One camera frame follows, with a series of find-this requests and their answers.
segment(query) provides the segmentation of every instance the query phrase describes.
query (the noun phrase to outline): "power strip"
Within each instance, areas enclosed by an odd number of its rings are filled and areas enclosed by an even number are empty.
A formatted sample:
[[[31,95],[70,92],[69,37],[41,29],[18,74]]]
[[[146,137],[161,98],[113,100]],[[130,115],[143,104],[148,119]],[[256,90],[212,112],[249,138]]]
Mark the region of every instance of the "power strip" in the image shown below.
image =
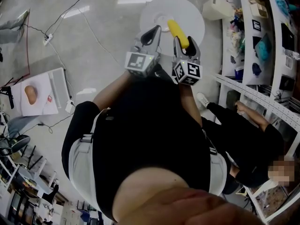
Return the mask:
[[[49,35],[48,35],[48,38],[45,38],[44,40],[43,40],[43,44],[44,44],[44,46],[46,46],[49,42],[50,42],[50,40],[53,38],[53,36],[52,36],[52,34],[50,33]]]

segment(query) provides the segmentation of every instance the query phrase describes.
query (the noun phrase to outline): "potato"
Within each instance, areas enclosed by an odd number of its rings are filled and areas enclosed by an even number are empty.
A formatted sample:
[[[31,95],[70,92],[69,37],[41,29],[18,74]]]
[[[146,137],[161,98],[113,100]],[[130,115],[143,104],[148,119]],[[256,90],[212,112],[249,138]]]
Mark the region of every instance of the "potato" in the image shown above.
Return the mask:
[[[35,88],[33,86],[26,86],[24,90],[30,105],[33,105],[37,100],[37,93]]]

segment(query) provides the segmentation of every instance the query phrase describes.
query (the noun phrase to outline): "hand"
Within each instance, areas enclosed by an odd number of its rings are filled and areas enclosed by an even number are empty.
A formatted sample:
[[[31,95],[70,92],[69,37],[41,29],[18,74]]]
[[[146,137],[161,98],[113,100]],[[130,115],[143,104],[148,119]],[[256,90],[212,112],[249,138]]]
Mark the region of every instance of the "hand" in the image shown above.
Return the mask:
[[[237,106],[239,112],[244,112],[247,109],[247,106],[240,101],[237,101],[235,105]]]
[[[118,225],[263,225],[250,212],[202,190],[173,188],[156,194]]]

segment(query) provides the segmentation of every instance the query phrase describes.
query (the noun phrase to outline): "gray floor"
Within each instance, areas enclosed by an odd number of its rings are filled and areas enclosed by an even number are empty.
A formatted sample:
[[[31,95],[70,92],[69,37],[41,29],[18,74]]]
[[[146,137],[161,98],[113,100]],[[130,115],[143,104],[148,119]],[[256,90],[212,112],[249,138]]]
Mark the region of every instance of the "gray floor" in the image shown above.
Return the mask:
[[[24,10],[30,8],[29,26],[41,29],[43,32],[55,22],[58,16],[74,4],[77,0],[3,0],[0,7],[0,23],[17,18]],[[139,32],[139,19],[146,3],[119,4],[120,0],[81,0],[76,8],[88,8],[84,12],[92,30],[103,47],[105,47],[118,61],[105,51],[96,41],[90,31],[84,16],[80,13],[62,19],[51,41],[61,60],[67,67],[68,79],[76,95],[75,104],[92,100],[97,92],[111,83],[124,71],[125,53],[133,43]],[[207,0],[189,0],[199,10]],[[5,84],[11,77],[17,78],[28,72],[26,60],[26,33],[18,44],[2,45],[4,56],[0,64],[0,85]],[[44,35],[34,29],[28,31],[28,54],[30,75],[37,75],[54,68],[61,67],[58,56],[50,46],[44,46]],[[193,87],[194,95],[201,91],[213,102],[218,101],[219,84],[210,78],[210,74],[218,72],[222,58],[222,30],[220,21],[205,20],[205,35],[200,45],[202,52],[204,78]],[[94,88],[96,92],[80,93],[84,89]],[[11,116],[17,116],[15,111],[6,111]],[[210,112],[204,116],[213,119]],[[27,128],[42,121],[53,125],[67,117],[66,112],[57,115],[40,116],[31,122]],[[53,127],[53,134],[48,133],[45,127],[35,127],[27,133],[31,143],[37,146],[38,151],[50,162],[60,179],[60,192],[71,201],[80,196],[73,189],[65,176],[61,159],[61,146],[68,128],[70,118]]]

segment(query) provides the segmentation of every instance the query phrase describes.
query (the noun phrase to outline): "concrete floor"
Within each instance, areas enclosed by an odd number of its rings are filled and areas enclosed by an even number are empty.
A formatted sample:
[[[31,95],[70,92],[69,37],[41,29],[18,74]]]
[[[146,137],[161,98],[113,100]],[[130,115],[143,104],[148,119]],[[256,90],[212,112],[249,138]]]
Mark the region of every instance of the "concrete floor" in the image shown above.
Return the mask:
[[[0,7],[0,23],[17,18],[24,10],[30,8],[29,26],[45,32],[56,21],[59,15],[68,9],[77,0],[3,0]],[[126,51],[129,51],[133,39],[140,31],[139,19],[146,3],[120,4],[120,0],[81,0],[76,8],[88,7],[84,12],[97,39],[117,60],[105,51],[95,40],[82,14],[62,19],[56,30],[52,45],[67,67],[68,80],[75,93],[86,88],[95,88],[91,94],[77,94],[75,104],[92,100],[96,93],[111,83],[124,71]],[[199,10],[208,0],[189,0]],[[193,87],[194,95],[201,91],[213,102],[218,101],[219,84],[210,78],[210,74],[217,73],[221,67],[222,58],[222,30],[220,21],[205,21],[205,35],[200,45],[201,64],[204,78]],[[50,29],[53,32],[57,25]],[[37,75],[51,69],[61,67],[58,56],[51,46],[43,46],[44,35],[34,29],[28,30],[28,54],[30,75]],[[4,56],[0,64],[0,85],[4,85],[11,77],[18,78],[28,72],[26,61],[26,33],[18,44],[2,45]],[[17,116],[16,111],[6,112],[11,117]],[[209,119],[214,119],[208,111],[202,113]],[[66,112],[56,115],[39,116],[24,130],[37,124],[39,121],[53,125],[67,117]],[[53,127],[53,134],[46,127],[36,126],[26,134],[31,137],[31,144],[51,164],[60,180],[60,192],[69,200],[81,199],[67,179],[61,163],[61,147],[70,123],[70,118]]]

